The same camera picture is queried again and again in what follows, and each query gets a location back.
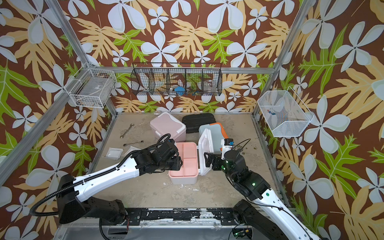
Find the white first aid kit box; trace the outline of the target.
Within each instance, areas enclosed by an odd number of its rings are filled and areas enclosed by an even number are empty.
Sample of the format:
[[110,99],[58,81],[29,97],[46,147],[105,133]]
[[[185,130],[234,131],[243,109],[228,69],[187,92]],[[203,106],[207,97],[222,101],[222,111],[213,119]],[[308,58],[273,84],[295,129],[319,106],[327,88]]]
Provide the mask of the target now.
[[[199,164],[198,176],[204,176],[211,170],[211,168],[206,168],[204,153],[214,152],[212,135],[209,129],[204,130],[203,134],[199,138],[199,142],[196,145],[198,150],[198,164]],[[188,180],[172,181],[171,180],[171,182],[174,185],[194,185],[197,183],[197,181],[198,181],[198,177],[197,177],[197,180],[192,180],[192,181],[188,181]]]

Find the pink tray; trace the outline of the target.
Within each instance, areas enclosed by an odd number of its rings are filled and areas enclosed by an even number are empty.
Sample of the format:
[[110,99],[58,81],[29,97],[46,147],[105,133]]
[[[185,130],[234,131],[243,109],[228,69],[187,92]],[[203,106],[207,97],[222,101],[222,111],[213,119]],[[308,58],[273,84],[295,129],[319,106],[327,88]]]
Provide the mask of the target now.
[[197,180],[199,175],[198,150],[193,142],[176,143],[183,165],[179,171],[169,171],[171,180]]

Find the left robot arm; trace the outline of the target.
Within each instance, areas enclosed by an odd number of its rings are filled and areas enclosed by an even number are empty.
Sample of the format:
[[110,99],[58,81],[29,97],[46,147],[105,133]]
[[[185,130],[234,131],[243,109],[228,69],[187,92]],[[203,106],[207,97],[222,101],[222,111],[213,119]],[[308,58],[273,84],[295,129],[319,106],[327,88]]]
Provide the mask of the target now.
[[57,191],[34,204],[30,214],[35,217],[57,215],[60,224],[68,224],[83,217],[100,218],[119,224],[127,215],[122,201],[97,199],[95,194],[145,174],[178,171],[182,165],[175,141],[170,134],[165,134],[156,144],[131,151],[116,165],[87,176],[63,176]]

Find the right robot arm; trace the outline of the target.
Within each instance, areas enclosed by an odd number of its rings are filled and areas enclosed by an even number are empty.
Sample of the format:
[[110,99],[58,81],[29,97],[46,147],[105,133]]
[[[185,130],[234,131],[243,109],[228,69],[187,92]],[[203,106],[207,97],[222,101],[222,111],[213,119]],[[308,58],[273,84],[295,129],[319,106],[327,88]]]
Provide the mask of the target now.
[[258,229],[269,239],[320,239],[292,214],[261,175],[249,170],[239,150],[229,150],[221,156],[204,153],[204,159],[206,167],[224,172],[231,185],[245,197],[234,207],[238,223]]

